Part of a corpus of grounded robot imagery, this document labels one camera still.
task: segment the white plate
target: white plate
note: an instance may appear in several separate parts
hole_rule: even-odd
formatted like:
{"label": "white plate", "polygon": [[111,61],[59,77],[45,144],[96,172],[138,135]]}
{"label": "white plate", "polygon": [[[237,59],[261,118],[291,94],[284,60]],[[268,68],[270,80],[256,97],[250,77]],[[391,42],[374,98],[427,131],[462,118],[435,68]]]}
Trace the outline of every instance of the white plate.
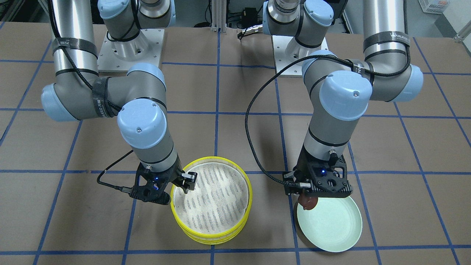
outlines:
{"label": "white plate", "polygon": [[352,198],[319,198],[312,210],[298,204],[298,222],[304,235],[318,248],[342,252],[353,247],[363,229],[360,210]]}

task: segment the white mounting plate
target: white mounting plate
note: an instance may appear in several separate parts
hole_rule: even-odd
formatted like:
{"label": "white mounting plate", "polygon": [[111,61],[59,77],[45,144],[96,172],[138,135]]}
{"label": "white mounting plate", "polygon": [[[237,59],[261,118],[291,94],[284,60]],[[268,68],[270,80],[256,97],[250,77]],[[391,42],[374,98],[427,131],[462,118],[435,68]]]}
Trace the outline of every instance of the white mounting plate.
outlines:
{"label": "white mounting plate", "polygon": [[150,63],[155,66],[159,66],[165,31],[163,29],[144,29],[142,30],[142,33],[149,40],[151,48],[145,57],[135,61],[125,61],[118,58],[113,52],[112,42],[109,41],[105,35],[103,46],[101,46],[100,54],[98,55],[98,71],[107,73],[126,73],[131,66],[136,63]]}
{"label": "white mounting plate", "polygon": [[[272,36],[272,43],[273,43],[273,56],[275,57],[275,66],[276,72],[278,73],[281,69],[285,68],[288,64],[294,62],[293,58],[290,58],[286,53],[286,47],[291,39],[294,37],[290,36]],[[327,41],[322,41],[320,47],[317,50],[328,50]],[[302,62],[300,65],[293,65],[286,71],[284,71],[280,76],[284,77],[301,77],[302,76]]]}

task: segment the white basket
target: white basket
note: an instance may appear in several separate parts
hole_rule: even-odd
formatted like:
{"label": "white basket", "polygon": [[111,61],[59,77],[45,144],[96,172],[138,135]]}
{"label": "white basket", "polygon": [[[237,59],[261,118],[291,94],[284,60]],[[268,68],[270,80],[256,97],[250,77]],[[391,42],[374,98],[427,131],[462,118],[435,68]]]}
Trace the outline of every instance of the white basket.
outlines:
{"label": "white basket", "polygon": [[424,13],[443,14],[450,4],[450,0],[419,0],[420,7]]}

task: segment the light blue joint cap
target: light blue joint cap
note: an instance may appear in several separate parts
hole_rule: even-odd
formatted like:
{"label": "light blue joint cap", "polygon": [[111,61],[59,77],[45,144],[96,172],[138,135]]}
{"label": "light blue joint cap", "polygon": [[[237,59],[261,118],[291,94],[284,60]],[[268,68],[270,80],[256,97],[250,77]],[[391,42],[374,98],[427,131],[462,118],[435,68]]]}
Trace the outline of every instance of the light blue joint cap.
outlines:
{"label": "light blue joint cap", "polygon": [[46,114],[57,122],[77,121],[62,105],[54,90],[54,84],[45,86],[42,89],[41,103]]}
{"label": "light blue joint cap", "polygon": [[409,77],[409,81],[407,81],[406,86],[401,91],[401,93],[395,97],[392,101],[410,101],[413,100],[422,89],[423,85],[423,74],[420,68],[414,65],[411,66],[411,76]]}
{"label": "light blue joint cap", "polygon": [[373,89],[370,82],[351,71],[330,73],[319,91],[324,109],[334,118],[354,121],[360,118],[368,107]]}
{"label": "light blue joint cap", "polygon": [[[329,50],[316,50],[315,52],[312,52],[311,54],[309,54],[309,56],[311,56],[311,55],[334,55],[335,57],[337,57],[335,54],[333,54]],[[309,69],[309,67],[311,66],[311,64],[315,60],[316,59],[309,59],[309,60],[305,60],[302,63],[302,77],[303,77],[303,80],[304,80],[304,74],[307,72],[307,70]]]}
{"label": "light blue joint cap", "polygon": [[306,14],[317,24],[328,27],[333,21],[333,9],[323,0],[306,0],[304,3]]}
{"label": "light blue joint cap", "polygon": [[167,86],[165,85],[165,79],[163,77],[163,73],[157,66],[153,64],[149,64],[149,63],[137,63],[131,66],[131,68],[129,68],[129,71],[126,75],[129,75],[131,72],[134,72],[134,71],[146,72],[157,77],[157,79],[159,79],[163,83],[163,85],[165,86],[165,89],[167,89]]}
{"label": "light blue joint cap", "polygon": [[98,0],[98,10],[102,19],[111,19],[123,12],[130,0]]}
{"label": "light blue joint cap", "polygon": [[118,126],[132,147],[148,149],[158,144],[167,131],[167,119],[159,105],[150,99],[134,99],[118,113]]}
{"label": "light blue joint cap", "polygon": [[171,14],[170,14],[171,17],[170,17],[170,22],[167,25],[167,27],[175,25],[175,20],[177,19],[177,15],[175,14],[175,1],[171,0],[170,5],[171,5]]}
{"label": "light blue joint cap", "polygon": [[267,13],[267,4],[268,1],[263,2],[263,19],[262,19],[262,29],[263,34],[271,35],[270,29],[268,28],[268,13]]}

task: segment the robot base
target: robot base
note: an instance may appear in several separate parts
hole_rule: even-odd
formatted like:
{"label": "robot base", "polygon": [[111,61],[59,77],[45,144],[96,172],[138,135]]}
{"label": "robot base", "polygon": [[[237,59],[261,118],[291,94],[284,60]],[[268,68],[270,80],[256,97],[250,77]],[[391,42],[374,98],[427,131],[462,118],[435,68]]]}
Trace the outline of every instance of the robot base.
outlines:
{"label": "robot base", "polygon": [[149,40],[150,49],[144,57],[129,61],[114,54],[112,42],[105,36],[98,56],[98,70],[106,73],[126,73],[136,63],[150,63],[159,66],[165,31],[163,29],[145,29],[142,30],[142,33]]}
{"label": "robot base", "polygon": [[[273,56],[275,57],[275,66],[276,66],[276,72],[278,73],[281,71],[281,69],[285,68],[288,64],[301,59],[303,57],[306,57],[309,55],[311,52],[314,52],[316,50],[328,50],[327,47],[327,41],[324,40],[322,41],[321,46],[314,48],[314,49],[306,49],[303,48],[303,51],[300,51],[299,49],[293,50],[293,51],[288,51],[288,44],[291,41],[294,41],[294,37],[290,36],[272,36],[272,43],[273,43]],[[300,65],[293,65],[286,71],[284,71],[280,76],[284,77],[302,77],[302,62]]]}

